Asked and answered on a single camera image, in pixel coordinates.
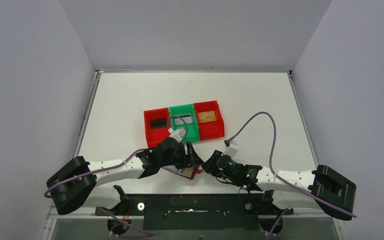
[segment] red box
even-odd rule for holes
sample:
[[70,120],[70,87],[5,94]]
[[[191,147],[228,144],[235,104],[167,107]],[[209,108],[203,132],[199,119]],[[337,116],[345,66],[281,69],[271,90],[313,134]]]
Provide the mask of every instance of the red box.
[[[225,122],[220,113],[219,104],[217,101],[204,101],[193,104],[196,120],[198,121],[199,140],[216,139],[225,136]],[[214,111],[215,121],[201,122],[200,113]]]
[[145,119],[146,143],[148,148],[154,148],[170,135],[167,129],[167,119],[170,117],[169,108],[143,111],[143,117]]

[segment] red container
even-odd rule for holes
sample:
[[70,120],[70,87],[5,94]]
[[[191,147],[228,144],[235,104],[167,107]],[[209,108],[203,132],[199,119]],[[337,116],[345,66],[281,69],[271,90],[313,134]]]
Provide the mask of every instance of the red container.
[[156,147],[162,140],[170,135],[167,129],[169,109],[160,108],[143,112],[145,119],[145,137],[148,148]]
[[198,121],[199,140],[216,139],[225,136],[225,122],[217,101],[204,101],[193,104]]

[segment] green container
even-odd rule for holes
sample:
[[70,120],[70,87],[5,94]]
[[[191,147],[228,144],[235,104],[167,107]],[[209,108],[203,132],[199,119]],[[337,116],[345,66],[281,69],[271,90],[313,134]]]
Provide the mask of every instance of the green container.
[[[170,117],[180,116],[186,121],[187,125],[187,136],[184,142],[199,142],[200,131],[198,129],[197,117],[195,116],[195,110],[193,104],[171,106],[168,108]],[[185,128],[185,125],[180,119],[172,119],[171,127],[176,130],[179,128]]]

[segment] white work surface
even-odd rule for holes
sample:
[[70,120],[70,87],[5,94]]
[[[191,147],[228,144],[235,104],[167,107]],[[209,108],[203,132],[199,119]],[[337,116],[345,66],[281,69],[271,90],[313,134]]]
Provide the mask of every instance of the white work surface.
[[[123,159],[146,148],[144,111],[217,100],[224,119],[225,138],[196,142],[206,161],[223,151],[224,139],[235,134],[255,113],[269,112],[277,126],[273,167],[303,171],[316,164],[286,73],[102,73],[79,155],[86,161]],[[273,125],[259,115],[235,138],[241,164],[269,166]],[[202,172],[193,180],[161,169],[142,179],[124,179],[127,194],[228,194],[239,188],[221,184]]]

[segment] gray wall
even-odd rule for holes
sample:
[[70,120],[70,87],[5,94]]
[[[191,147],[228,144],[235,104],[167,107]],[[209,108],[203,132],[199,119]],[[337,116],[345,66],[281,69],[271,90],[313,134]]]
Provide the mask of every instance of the gray wall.
[[59,0],[96,69],[291,70],[332,0]]
[[384,239],[384,1],[333,0],[292,77],[319,162],[357,184],[350,239]]
[[0,1],[0,239],[39,239],[94,69],[57,0]]

